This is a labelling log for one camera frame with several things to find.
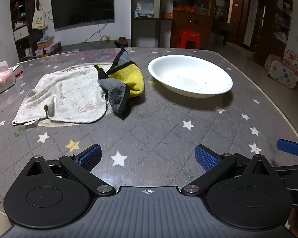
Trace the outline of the black glass display shelf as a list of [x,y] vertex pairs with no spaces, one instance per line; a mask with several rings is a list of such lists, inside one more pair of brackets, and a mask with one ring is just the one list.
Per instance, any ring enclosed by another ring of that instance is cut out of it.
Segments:
[[131,0],[131,46],[170,47],[173,0]]

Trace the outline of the red plastic stool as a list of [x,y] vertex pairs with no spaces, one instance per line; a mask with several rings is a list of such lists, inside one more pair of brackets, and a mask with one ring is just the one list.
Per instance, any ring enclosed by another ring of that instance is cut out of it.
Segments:
[[180,29],[176,47],[183,49],[200,49],[200,33],[194,30]]

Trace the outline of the white patterned towel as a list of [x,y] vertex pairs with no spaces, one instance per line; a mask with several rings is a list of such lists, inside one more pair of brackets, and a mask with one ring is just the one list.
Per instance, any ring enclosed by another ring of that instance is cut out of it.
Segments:
[[50,119],[70,124],[88,124],[107,111],[105,92],[93,64],[79,64],[45,74],[30,89],[12,121],[13,125]]

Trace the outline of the black left bookshelf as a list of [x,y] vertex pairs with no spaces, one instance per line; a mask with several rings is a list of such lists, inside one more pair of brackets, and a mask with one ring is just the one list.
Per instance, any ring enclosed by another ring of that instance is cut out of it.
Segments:
[[34,0],[10,0],[11,26],[19,61],[36,56],[37,42],[43,36],[41,30],[32,28],[34,11]]

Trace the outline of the beige round mat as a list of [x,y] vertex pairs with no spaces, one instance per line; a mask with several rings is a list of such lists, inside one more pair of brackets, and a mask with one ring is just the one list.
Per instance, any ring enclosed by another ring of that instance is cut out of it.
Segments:
[[[97,64],[100,64],[102,67],[105,69],[109,69],[111,63],[110,62],[96,62]],[[104,115],[109,115],[113,113],[113,110],[107,100],[107,110]],[[37,122],[35,122],[37,126],[42,126],[42,127],[70,127],[70,126],[75,126],[75,125],[81,125],[81,123],[66,123],[63,121],[53,121],[51,119],[42,119]]]

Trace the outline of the low black tv bench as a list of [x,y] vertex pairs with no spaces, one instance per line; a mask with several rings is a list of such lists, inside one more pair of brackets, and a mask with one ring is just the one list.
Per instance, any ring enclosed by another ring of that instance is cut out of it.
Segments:
[[61,52],[69,53],[69,52],[75,52],[75,51],[89,51],[94,49],[105,49],[105,48],[116,48],[116,45],[114,44],[114,40],[80,42],[78,44],[62,45]]

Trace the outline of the tissue pack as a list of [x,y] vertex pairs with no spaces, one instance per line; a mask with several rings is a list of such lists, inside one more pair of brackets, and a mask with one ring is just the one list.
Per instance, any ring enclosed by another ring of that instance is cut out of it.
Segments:
[[15,85],[16,78],[6,61],[0,62],[0,93]]

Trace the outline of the white tote bag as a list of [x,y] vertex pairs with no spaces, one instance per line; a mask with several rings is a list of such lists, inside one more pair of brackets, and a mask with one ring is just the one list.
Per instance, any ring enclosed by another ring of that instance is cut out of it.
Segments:
[[43,30],[47,27],[46,12],[42,6],[41,0],[34,0],[34,14],[32,20],[32,29]]

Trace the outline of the yellow grey cleaning cloth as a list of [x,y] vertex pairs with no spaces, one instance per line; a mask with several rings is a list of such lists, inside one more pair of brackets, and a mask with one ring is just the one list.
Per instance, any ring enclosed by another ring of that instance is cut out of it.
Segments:
[[97,81],[107,94],[113,112],[120,118],[129,114],[128,100],[144,94],[145,85],[140,68],[124,47],[116,55],[111,67],[105,71],[99,64]]

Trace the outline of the polka dot play tent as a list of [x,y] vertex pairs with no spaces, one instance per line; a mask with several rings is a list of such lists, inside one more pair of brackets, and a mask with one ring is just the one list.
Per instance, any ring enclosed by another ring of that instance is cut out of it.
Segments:
[[298,56],[291,50],[286,51],[283,58],[269,54],[265,71],[275,81],[293,89],[298,82]]

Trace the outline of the black wall television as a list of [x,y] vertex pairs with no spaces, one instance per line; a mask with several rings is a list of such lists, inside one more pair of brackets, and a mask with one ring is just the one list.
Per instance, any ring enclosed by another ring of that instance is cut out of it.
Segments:
[[51,0],[55,29],[115,19],[114,0]]

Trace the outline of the white shallow bowl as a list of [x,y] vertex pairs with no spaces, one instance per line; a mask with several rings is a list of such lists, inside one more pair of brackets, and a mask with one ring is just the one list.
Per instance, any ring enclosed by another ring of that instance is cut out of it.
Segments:
[[166,55],[152,60],[148,71],[170,91],[192,98],[208,98],[229,92],[230,75],[204,59],[187,55]]

